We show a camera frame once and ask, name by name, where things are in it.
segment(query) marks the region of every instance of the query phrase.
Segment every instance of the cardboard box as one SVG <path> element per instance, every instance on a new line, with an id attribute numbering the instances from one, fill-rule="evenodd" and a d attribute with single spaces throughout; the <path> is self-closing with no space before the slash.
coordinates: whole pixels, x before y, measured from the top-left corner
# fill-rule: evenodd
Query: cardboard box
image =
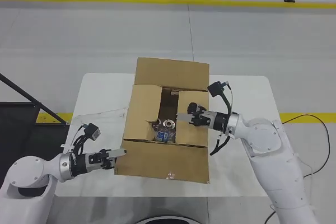
<path id="1" fill-rule="evenodd" d="M 138 58 L 115 173 L 209 183 L 208 129 L 175 119 L 191 102 L 208 109 L 208 85 L 209 64 Z M 158 117 L 176 123 L 175 143 L 154 141 Z"/>

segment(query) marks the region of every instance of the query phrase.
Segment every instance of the items inside box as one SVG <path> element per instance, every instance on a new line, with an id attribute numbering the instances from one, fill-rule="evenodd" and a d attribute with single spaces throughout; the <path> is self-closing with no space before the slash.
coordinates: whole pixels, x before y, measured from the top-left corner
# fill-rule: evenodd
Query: items inside box
<path id="1" fill-rule="evenodd" d="M 178 90 L 162 88 L 158 119 L 152 123 L 153 130 L 155 131 L 154 141 L 175 143 L 178 97 Z"/>

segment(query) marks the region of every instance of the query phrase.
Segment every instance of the white table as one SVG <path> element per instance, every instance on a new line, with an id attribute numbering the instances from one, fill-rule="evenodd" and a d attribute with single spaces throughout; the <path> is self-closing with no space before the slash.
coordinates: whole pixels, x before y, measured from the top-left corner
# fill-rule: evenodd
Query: white table
<path id="1" fill-rule="evenodd" d="M 210 83 L 229 81 L 234 93 L 233 111 L 246 120 L 264 117 L 280 119 L 270 83 L 262 76 L 210 76 Z M 133 74 L 88 73 L 84 76 L 64 151 L 82 123 L 94 123 L 101 130 L 95 141 L 85 143 L 85 152 L 120 147 L 129 105 Z M 225 91 L 228 99 L 230 92 Z M 209 99 L 209 109 L 226 113 L 220 97 Z M 218 132 L 209 130 L 211 152 Z M 84 197 L 238 197 L 266 196 L 259 185 L 240 140 L 209 157 L 210 184 L 178 180 L 114 175 L 113 170 L 96 170 L 66 183 L 59 183 L 57 196 Z"/>

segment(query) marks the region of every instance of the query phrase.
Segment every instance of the cardboard flap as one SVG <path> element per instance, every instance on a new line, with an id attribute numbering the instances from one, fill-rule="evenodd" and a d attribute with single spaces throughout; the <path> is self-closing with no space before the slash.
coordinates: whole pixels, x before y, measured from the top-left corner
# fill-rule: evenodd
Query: cardboard flap
<path id="1" fill-rule="evenodd" d="M 121 147 L 127 154 L 117 159 L 118 175 L 209 183 L 207 148 L 132 141 Z"/>
<path id="2" fill-rule="evenodd" d="M 155 132 L 152 124 L 158 118 L 162 87 L 134 85 L 124 128 L 124 139 L 151 141 Z"/>
<path id="3" fill-rule="evenodd" d="M 209 109 L 209 93 L 197 91 L 180 91 L 178 98 L 178 113 L 186 114 L 191 102 L 196 102 Z M 208 128 L 196 127 L 178 120 L 176 123 L 175 142 L 193 146 L 208 146 Z"/>
<path id="4" fill-rule="evenodd" d="M 134 84 L 206 91 L 209 85 L 209 64 L 138 58 Z"/>

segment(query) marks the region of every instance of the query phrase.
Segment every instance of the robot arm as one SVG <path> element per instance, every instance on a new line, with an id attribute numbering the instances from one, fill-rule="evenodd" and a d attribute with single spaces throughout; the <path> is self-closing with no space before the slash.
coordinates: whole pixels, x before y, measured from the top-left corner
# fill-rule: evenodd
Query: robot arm
<path id="1" fill-rule="evenodd" d="M 221 88 L 220 82 L 213 85 Z M 212 96 L 221 93 L 213 91 Z M 241 139 L 256 178 L 271 199 L 281 224 L 318 223 L 306 198 L 298 158 L 279 120 L 256 118 L 247 122 L 240 114 L 207 111 L 195 103 L 189 105 L 188 114 L 178 114 L 177 120 L 220 131 L 227 136 L 225 144 L 230 138 Z M 218 143 L 211 155 L 222 148 Z"/>
<path id="2" fill-rule="evenodd" d="M 117 157 L 126 150 L 101 150 L 98 153 L 58 154 L 50 161 L 35 156 L 17 160 L 10 168 L 0 189 L 0 223 L 46 223 L 57 181 L 65 182 L 97 169 L 112 169 Z M 41 188 L 38 197 L 25 197 L 19 188 Z"/>

